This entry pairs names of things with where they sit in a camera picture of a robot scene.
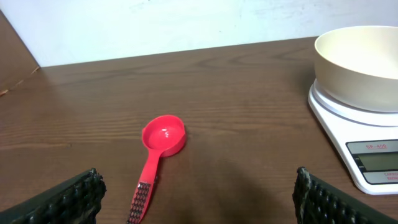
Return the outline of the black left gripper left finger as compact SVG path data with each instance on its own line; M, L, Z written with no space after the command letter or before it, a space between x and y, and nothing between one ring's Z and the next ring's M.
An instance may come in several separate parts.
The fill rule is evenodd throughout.
M106 186L92 168L1 212L4 224L95 224Z

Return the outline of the red plastic measuring scoop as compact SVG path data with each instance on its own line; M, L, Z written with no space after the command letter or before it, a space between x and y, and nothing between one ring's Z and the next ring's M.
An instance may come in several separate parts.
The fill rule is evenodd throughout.
M159 161L182 150L187 140L183 121L174 115L162 115L142 130L142 143L148 151L146 163L132 198L128 223L140 223L149 207Z

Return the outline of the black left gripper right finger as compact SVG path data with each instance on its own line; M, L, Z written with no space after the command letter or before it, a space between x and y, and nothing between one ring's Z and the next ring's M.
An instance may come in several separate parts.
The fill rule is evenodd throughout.
M297 169L292 195L298 224L397 224L397 220Z

